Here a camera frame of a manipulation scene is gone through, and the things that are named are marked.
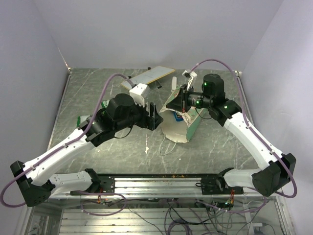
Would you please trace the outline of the decorated paper gift bag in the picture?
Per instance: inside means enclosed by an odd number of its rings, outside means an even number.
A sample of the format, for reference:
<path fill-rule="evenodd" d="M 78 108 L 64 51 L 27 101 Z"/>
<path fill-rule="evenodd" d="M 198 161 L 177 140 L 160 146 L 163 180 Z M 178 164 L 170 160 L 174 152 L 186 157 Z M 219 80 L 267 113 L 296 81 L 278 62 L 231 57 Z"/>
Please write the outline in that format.
<path fill-rule="evenodd" d="M 163 140 L 159 146 L 159 154 L 161 156 L 170 154 L 174 150 L 177 143 L 188 143 L 191 140 L 200 124 L 201 117 L 199 114 L 203 112 L 203 109 L 199 110 L 195 109 L 194 107 L 192 107 L 187 113 L 176 111 L 182 115 L 184 119 L 184 121 L 177 122 L 172 113 L 174 110 L 166 108 L 165 105 L 166 102 L 159 112 L 163 118 L 163 122 L 161 123 L 160 127 L 164 135 Z M 172 149 L 169 151 L 162 150 L 162 145 L 165 139 L 168 139 L 174 143 Z"/>

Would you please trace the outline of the green Fox's candy bag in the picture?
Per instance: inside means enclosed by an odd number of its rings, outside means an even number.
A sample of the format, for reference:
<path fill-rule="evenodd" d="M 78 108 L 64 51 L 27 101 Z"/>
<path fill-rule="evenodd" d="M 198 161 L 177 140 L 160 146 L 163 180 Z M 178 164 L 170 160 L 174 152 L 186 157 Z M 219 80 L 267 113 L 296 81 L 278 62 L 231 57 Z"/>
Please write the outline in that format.
<path fill-rule="evenodd" d="M 76 121 L 76 127 L 79 127 L 80 124 L 82 122 L 86 121 L 89 117 L 91 117 L 91 116 L 90 115 L 89 116 L 87 116 L 87 115 L 85 115 L 85 116 L 78 116 L 77 117 L 77 121 Z"/>

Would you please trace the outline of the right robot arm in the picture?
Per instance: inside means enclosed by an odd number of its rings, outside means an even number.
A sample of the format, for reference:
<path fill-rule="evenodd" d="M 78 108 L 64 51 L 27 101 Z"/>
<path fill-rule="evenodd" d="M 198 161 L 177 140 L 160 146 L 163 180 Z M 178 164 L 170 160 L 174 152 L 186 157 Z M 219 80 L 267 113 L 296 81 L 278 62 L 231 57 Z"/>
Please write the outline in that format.
<path fill-rule="evenodd" d="M 216 190 L 228 193 L 233 187 L 253 188 L 268 197 L 294 182 L 293 171 L 296 158 L 284 154 L 267 141 L 247 120 L 241 107 L 225 97 L 224 81 L 217 74 L 207 74 L 203 78 L 202 92 L 195 92 L 187 84 L 182 85 L 166 108 L 187 113 L 191 108 L 207 109 L 211 118 L 231 132 L 248 150 L 256 161 L 257 169 L 239 170 L 228 168 L 222 171 L 215 182 Z"/>

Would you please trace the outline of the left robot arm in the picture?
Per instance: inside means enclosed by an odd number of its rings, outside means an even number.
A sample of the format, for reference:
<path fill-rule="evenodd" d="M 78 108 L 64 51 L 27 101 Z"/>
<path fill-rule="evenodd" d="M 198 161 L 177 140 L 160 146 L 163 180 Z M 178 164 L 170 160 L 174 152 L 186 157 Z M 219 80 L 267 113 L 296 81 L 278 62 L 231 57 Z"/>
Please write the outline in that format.
<path fill-rule="evenodd" d="M 154 131 L 162 121 L 154 103 L 140 106 L 128 94 L 116 95 L 95 116 L 88 117 L 66 139 L 41 156 L 26 163 L 11 164 L 24 203 L 34 207 L 53 194 L 64 192 L 99 193 L 103 186 L 93 169 L 61 175 L 56 172 L 76 155 L 115 138 L 123 129 L 138 126 Z"/>

